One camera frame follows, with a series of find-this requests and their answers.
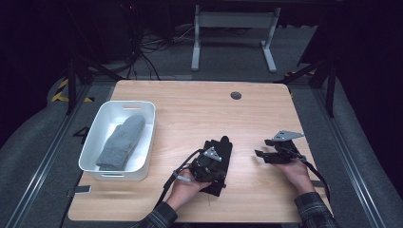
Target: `person's arm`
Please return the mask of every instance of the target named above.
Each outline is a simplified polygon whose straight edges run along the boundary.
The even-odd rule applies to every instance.
[[[193,180],[193,176],[188,169],[184,169],[181,176]],[[139,221],[133,227],[136,228],[167,228],[178,218],[176,211],[183,205],[191,201],[196,194],[211,182],[197,182],[195,180],[187,182],[175,180],[170,196],[166,201],[161,202],[151,213]]]
[[[304,227],[339,227],[312,185],[305,164],[296,160],[288,164],[274,164],[274,166],[279,168],[298,190],[295,203]]]

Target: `white plastic bin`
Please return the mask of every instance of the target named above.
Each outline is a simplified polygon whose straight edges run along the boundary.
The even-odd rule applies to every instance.
[[[145,127],[139,142],[127,160],[124,171],[100,171],[96,161],[104,144],[116,126],[134,115],[145,117]],[[79,166],[96,180],[140,181],[148,173],[154,136],[155,105],[143,101],[111,101],[98,111],[81,152]]]

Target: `metal rail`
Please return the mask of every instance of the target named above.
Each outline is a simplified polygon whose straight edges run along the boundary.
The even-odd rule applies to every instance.
[[[66,115],[63,119],[59,130],[56,133],[56,136],[50,144],[48,152],[39,164],[39,167],[37,168],[35,174],[32,176],[27,190],[25,191],[23,197],[20,199],[18,205],[14,209],[14,212],[12,213],[6,227],[16,228],[21,226],[22,222],[29,212],[29,208],[38,195],[39,190],[41,189],[42,184],[44,183],[48,172],[53,165],[54,160],[56,159],[57,154],[61,149],[61,144],[63,142],[63,139],[65,138],[67,130],[70,127],[72,120],[74,120],[74,117],[76,116],[82,104],[82,101],[89,92],[89,89],[90,85],[83,85],[83,87],[80,89],[80,92],[78,94],[79,103],[75,106],[75,108],[72,109],[71,113],[69,115]]]
[[[379,214],[379,211],[376,208],[376,205],[374,204],[367,184],[362,179],[362,176],[359,173],[358,168],[356,167],[352,154],[343,139],[340,129],[336,124],[336,121],[330,118],[327,114],[324,95],[320,92],[319,89],[312,89],[312,91],[314,93],[315,100],[319,104],[320,111],[325,117],[325,120],[335,137],[338,155],[340,156],[344,166],[346,167],[347,174],[352,181],[355,192],[361,202],[361,205],[368,217],[369,222],[371,223],[371,226],[376,228],[386,227],[382,217]]]

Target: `sleeve cuff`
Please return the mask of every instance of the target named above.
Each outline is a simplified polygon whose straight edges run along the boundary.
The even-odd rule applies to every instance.
[[[305,193],[295,199],[295,203],[302,221],[311,219],[317,216],[329,216],[329,209],[326,207],[322,198],[317,192]]]
[[[157,227],[170,227],[178,218],[175,210],[166,202],[162,201],[149,215]]]

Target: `human hand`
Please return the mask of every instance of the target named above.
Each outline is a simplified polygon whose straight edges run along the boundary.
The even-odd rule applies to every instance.
[[[290,163],[273,165],[285,174],[288,181],[296,187],[299,195],[316,191],[309,178],[306,165],[300,160],[292,160]]]
[[[179,173],[179,175],[185,178],[189,178],[192,181],[174,181],[171,195],[166,200],[166,203],[168,203],[169,206],[171,206],[175,211],[179,210],[184,204],[193,199],[200,190],[211,184],[211,182],[195,181],[194,177],[188,169],[183,169],[183,171]]]

